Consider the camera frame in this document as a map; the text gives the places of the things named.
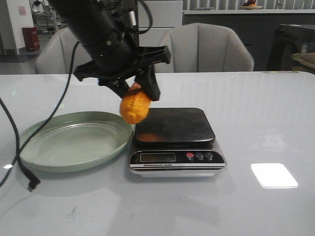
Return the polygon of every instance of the fire extinguisher box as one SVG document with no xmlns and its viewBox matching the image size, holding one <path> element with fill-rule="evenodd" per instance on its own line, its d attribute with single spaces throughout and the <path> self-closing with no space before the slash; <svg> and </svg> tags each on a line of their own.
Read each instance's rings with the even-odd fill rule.
<svg viewBox="0 0 315 236">
<path fill-rule="evenodd" d="M 23 27 L 23 37 L 25 42 L 25 48 L 28 52 L 37 51 L 40 49 L 37 30 L 35 27 Z"/>
</svg>

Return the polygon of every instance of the digital kitchen scale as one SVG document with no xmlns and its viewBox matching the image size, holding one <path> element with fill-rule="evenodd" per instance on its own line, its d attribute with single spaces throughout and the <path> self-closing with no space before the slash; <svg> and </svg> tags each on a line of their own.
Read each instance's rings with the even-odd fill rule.
<svg viewBox="0 0 315 236">
<path fill-rule="evenodd" d="M 143 177 L 210 177 L 226 161 L 201 109 L 150 108 L 135 126 L 129 167 Z"/>
</svg>

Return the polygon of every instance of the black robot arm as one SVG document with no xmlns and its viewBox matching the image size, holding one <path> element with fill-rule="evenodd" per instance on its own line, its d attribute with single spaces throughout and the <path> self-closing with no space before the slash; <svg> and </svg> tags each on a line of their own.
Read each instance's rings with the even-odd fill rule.
<svg viewBox="0 0 315 236">
<path fill-rule="evenodd" d="M 151 100 L 159 100 L 153 64 L 169 63 L 170 52 L 166 46 L 136 46 L 124 24 L 97 0 L 48 2 L 92 57 L 92 61 L 75 69 L 78 80 L 98 78 L 100 86 L 109 87 L 122 98 L 129 88 L 125 80 L 135 76 L 135 82 Z"/>
</svg>

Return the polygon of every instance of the chair backrest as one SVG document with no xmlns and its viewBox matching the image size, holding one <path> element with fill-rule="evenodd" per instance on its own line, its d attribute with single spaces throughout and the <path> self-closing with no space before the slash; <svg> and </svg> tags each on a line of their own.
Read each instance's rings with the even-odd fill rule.
<svg viewBox="0 0 315 236">
<path fill-rule="evenodd" d="M 160 46 L 167 45 L 169 64 L 155 65 L 156 73 L 253 71 L 254 60 L 230 28 L 202 23 L 168 30 Z"/>
<path fill-rule="evenodd" d="M 36 74 L 68 74 L 73 47 L 78 40 L 68 28 L 57 31 L 35 62 Z M 76 49 L 73 69 L 91 61 L 81 44 Z"/>
</svg>

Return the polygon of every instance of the white table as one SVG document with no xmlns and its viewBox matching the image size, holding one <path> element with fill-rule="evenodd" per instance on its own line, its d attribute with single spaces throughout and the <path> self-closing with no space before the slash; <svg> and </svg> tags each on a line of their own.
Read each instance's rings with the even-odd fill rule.
<svg viewBox="0 0 315 236">
<path fill-rule="evenodd" d="M 228 162 L 211 178 L 141 178 L 127 168 L 128 147 L 86 171 L 34 170 L 32 193 L 14 167 L 0 189 L 0 235 L 313 236 L 315 235 L 315 77 L 308 73 L 157 74 L 152 107 L 204 110 Z M 66 75 L 0 76 L 0 96 L 20 132 L 46 119 Z M 72 79 L 58 115 L 118 113 L 120 98 L 95 79 Z M 0 111 L 0 166 L 14 135 Z M 296 188 L 264 188 L 251 164 L 281 163 Z M 1 177 L 5 169 L 0 169 Z"/>
</svg>

